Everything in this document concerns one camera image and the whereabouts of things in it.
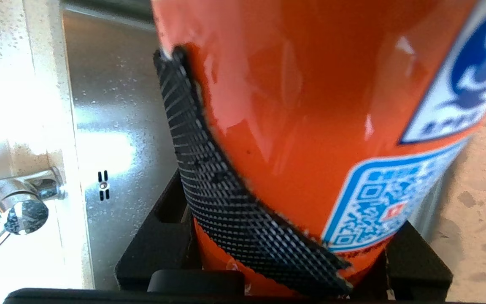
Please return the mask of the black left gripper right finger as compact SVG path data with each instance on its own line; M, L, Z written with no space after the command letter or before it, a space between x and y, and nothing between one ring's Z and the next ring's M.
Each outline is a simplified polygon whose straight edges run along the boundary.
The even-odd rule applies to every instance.
M394 235L385 257L395 299L447 298L453 273L409 222Z

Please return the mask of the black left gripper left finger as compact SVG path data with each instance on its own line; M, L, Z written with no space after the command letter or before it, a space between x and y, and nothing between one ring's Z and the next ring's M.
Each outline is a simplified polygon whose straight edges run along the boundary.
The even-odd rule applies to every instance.
M243 266L305 296L346 296L351 263L297 231L245 185L215 141L185 48L153 55L186 201L214 244Z

